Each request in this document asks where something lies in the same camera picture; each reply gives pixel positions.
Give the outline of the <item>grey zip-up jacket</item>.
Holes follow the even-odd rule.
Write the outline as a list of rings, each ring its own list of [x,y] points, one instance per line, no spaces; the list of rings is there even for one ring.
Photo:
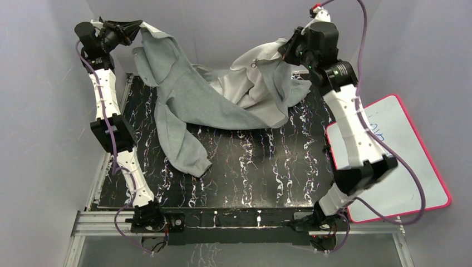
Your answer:
[[[309,81],[292,78],[282,61],[280,38],[239,56],[226,70],[192,64],[177,40],[141,24],[142,45],[133,49],[140,78],[157,89],[155,123],[161,148],[177,170],[201,177],[211,162],[188,124],[223,130],[279,128],[288,110],[306,98]]]

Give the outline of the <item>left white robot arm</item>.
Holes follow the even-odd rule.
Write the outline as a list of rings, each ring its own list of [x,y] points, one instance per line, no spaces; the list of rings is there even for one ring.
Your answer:
[[[103,149],[113,156],[112,171],[121,171],[130,190],[134,215],[127,220],[134,227],[162,231],[166,216],[144,178],[137,157],[135,131],[121,114],[115,88],[115,64],[111,52],[129,46],[145,23],[103,21],[80,22],[75,28],[80,60],[94,87],[96,118],[90,128]]]

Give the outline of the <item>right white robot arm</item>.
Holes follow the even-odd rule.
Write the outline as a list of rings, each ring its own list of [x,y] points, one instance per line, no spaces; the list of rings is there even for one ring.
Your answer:
[[[348,155],[347,168],[335,171],[331,188],[314,204],[313,213],[292,221],[296,231],[328,230],[341,209],[398,166],[369,134],[365,111],[356,95],[356,74],[349,62],[338,59],[338,35],[333,23],[316,21],[297,27],[288,43],[279,48],[284,62],[308,70],[312,86],[335,117]]]

